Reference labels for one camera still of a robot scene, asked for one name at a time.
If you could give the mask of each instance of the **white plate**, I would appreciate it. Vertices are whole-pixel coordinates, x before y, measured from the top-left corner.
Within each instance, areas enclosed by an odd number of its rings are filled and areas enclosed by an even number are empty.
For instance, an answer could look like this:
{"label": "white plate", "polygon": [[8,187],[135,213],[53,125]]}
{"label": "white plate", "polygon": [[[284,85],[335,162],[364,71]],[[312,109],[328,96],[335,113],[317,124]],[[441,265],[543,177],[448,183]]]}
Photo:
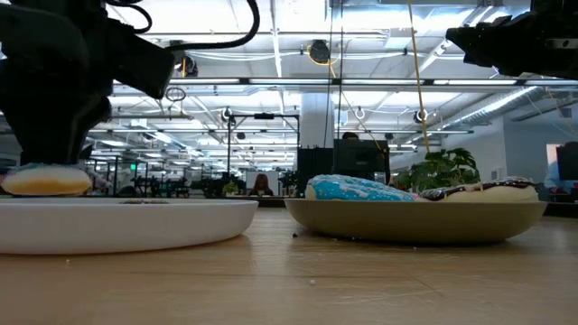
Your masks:
{"label": "white plate", "polygon": [[0,253],[94,254],[206,244],[244,232],[258,202],[126,199],[0,200]]}

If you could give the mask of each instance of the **chocolate frosted donut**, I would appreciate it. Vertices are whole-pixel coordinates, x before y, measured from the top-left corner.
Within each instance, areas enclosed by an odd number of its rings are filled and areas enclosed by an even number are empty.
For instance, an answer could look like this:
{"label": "chocolate frosted donut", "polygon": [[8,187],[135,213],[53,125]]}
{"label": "chocolate frosted donut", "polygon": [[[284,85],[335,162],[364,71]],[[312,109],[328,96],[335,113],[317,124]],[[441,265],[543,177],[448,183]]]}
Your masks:
{"label": "chocolate frosted donut", "polygon": [[521,177],[507,177],[499,181],[424,190],[420,195],[430,201],[446,202],[538,201],[537,192],[532,181]]}
{"label": "chocolate frosted donut", "polygon": [[305,197],[311,200],[414,200],[409,193],[385,184],[342,175],[313,177],[307,182]]}

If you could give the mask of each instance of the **tan bowl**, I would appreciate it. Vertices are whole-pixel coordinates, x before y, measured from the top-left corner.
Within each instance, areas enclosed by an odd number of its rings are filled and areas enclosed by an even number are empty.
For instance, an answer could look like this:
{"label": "tan bowl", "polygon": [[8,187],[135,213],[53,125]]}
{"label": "tan bowl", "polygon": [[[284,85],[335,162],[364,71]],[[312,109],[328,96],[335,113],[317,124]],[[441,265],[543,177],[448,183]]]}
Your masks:
{"label": "tan bowl", "polygon": [[335,237],[420,244],[499,242],[530,229],[546,203],[285,200],[295,220]]}

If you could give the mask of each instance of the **wooden table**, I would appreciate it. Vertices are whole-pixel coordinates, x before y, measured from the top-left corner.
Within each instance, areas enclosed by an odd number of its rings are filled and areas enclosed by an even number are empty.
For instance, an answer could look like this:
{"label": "wooden table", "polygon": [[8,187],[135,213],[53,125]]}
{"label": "wooden table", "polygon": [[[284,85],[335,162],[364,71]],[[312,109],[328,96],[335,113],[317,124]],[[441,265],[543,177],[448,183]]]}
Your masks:
{"label": "wooden table", "polygon": [[577,324],[577,276],[575,219],[436,248],[316,237],[260,209],[214,245],[0,256],[0,324]]}

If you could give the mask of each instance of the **yellow cable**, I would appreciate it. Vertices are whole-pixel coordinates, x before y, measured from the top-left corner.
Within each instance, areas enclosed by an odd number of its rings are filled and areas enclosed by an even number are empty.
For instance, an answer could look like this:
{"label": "yellow cable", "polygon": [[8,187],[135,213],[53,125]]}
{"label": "yellow cable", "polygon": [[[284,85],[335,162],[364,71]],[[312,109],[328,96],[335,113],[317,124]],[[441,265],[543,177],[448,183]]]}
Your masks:
{"label": "yellow cable", "polygon": [[[329,65],[329,69],[331,71],[331,75],[334,78],[337,78],[337,74],[335,73],[335,69],[333,68],[333,64],[336,61],[332,62],[331,64],[327,64]],[[353,115],[355,116],[355,118],[358,120],[359,125],[361,125],[363,127],[363,129],[365,130],[365,132],[371,137],[371,139],[376,143],[376,146],[378,147],[378,150],[381,152],[381,155],[383,156],[384,159],[386,159],[386,155],[383,153],[383,149],[381,149],[381,145],[379,145],[378,140],[373,136],[372,133],[369,132],[369,130],[366,128],[366,126],[363,124],[363,121],[361,121],[361,119],[355,114],[355,109],[353,109],[353,106],[351,105],[350,101],[347,99],[347,97],[345,96],[345,93],[340,93],[340,96],[343,96],[343,99],[345,99],[345,102],[347,103],[347,106],[350,108],[351,113],[353,113]]]}
{"label": "yellow cable", "polygon": [[[307,57],[309,57],[309,60],[311,60],[311,62],[317,64],[317,65],[321,65],[321,66],[329,66],[331,75],[336,79],[337,78],[337,74],[335,73],[335,69],[333,68],[333,64],[335,64],[337,61],[339,61],[338,59],[335,59],[333,62],[331,63],[318,63],[315,60],[313,60],[313,58],[311,57],[310,54],[310,49],[311,49],[311,45],[307,46]],[[372,133],[369,132],[369,130],[365,127],[365,125],[363,124],[363,121],[361,121],[361,119],[355,115],[355,109],[353,109],[353,106],[351,105],[350,101],[347,99],[347,97],[345,97],[344,93],[340,93],[341,96],[343,96],[343,99],[345,99],[345,102],[347,103],[348,107],[350,108],[351,113],[353,113],[353,115],[355,116],[355,118],[358,120],[359,124],[363,127],[363,129],[365,130],[365,132],[371,137],[371,139],[376,143],[376,146],[378,147],[378,150],[381,152],[381,155],[383,156],[384,159],[386,159],[386,155],[383,152],[383,149],[381,149],[381,145],[379,145],[378,140],[373,136]]]}
{"label": "yellow cable", "polygon": [[415,44],[414,11],[412,9],[412,0],[407,0],[407,7],[409,8],[409,22],[412,26],[412,44],[414,45],[415,78],[417,79],[417,94],[419,97],[419,116],[422,120],[422,132],[424,133],[425,150],[428,153],[430,153],[430,141],[427,138],[427,125],[425,124],[424,99],[422,98],[422,82],[419,76],[419,64],[417,63],[417,45]]}

